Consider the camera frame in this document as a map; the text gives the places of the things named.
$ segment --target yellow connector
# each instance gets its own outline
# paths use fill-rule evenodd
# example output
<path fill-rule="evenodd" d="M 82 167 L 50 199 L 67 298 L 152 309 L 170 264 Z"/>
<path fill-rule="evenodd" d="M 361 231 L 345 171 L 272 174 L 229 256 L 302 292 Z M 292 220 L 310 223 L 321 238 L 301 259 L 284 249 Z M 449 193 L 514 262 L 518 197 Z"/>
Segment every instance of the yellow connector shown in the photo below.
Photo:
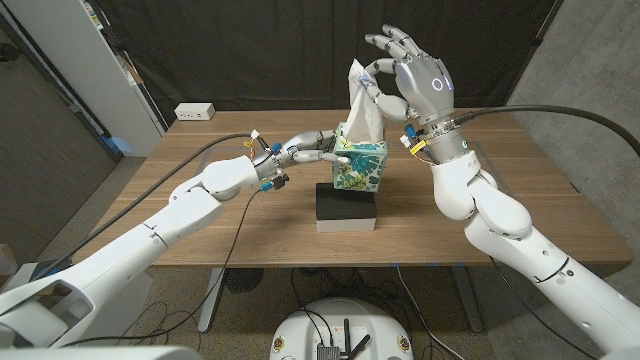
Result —
<path fill-rule="evenodd" d="M 411 155 L 415 155 L 418 151 L 420 151 L 425 146 L 427 146 L 427 143 L 424 140 L 422 140 L 419 143 L 417 143 L 416 146 L 412 147 L 411 150 L 409 150 L 409 152 L 411 153 Z"/>

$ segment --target blue connector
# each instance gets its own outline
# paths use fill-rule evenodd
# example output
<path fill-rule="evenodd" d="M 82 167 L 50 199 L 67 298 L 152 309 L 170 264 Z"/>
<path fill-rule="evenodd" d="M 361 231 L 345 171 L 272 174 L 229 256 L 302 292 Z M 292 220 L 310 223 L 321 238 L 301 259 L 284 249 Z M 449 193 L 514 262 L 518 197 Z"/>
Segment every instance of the blue connector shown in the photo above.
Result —
<path fill-rule="evenodd" d="M 416 135 L 416 129 L 413 128 L 413 125 L 409 124 L 407 126 L 404 127 L 404 131 L 407 133 L 407 137 L 409 139 L 413 139 L 415 138 Z"/>
<path fill-rule="evenodd" d="M 273 144 L 273 146 L 271 147 L 271 152 L 272 153 L 277 153 L 278 151 L 280 151 L 280 149 L 282 149 L 282 144 L 280 144 L 279 142 L 276 142 Z"/>
<path fill-rule="evenodd" d="M 260 186 L 260 191 L 264 192 L 264 191 L 269 191 L 273 189 L 273 182 L 269 181 L 268 183 L 264 183 L 262 186 Z"/>

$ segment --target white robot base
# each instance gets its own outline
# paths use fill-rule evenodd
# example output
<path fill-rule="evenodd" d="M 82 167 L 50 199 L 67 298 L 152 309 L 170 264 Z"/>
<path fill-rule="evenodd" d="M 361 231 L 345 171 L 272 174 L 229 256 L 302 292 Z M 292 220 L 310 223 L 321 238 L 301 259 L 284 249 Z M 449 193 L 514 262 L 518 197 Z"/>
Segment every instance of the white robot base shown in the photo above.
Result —
<path fill-rule="evenodd" d="M 405 329 L 378 307 L 357 299 L 329 298 L 313 302 L 304 309 L 308 316 L 300 309 L 280 324 L 273 337 L 269 359 L 413 359 Z M 317 314 L 326 320 L 328 327 Z"/>

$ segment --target tissue box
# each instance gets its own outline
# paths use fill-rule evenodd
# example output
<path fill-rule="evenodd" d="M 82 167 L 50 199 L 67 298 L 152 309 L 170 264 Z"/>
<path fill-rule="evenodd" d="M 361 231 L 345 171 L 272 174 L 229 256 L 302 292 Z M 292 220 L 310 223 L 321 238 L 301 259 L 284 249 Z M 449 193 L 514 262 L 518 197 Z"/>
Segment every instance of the tissue box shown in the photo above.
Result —
<path fill-rule="evenodd" d="M 378 192 L 384 163 L 387 160 L 387 142 L 373 144 L 352 144 L 342 137 L 342 127 L 338 125 L 336 155 L 351 159 L 350 164 L 333 164 L 333 186 L 336 189 Z"/>

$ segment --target black backdrop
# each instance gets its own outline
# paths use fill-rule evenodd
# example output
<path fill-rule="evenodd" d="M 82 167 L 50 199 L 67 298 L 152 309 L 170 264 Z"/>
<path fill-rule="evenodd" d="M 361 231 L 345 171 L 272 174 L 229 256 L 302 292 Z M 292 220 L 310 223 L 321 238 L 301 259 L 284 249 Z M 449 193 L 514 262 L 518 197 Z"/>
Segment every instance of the black backdrop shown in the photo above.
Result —
<path fill-rule="evenodd" d="M 99 0 L 168 122 L 217 110 L 349 107 L 347 74 L 388 57 L 364 41 L 399 27 L 447 65 L 457 107 L 502 105 L 555 0 Z M 380 87 L 396 93 L 392 76 Z"/>

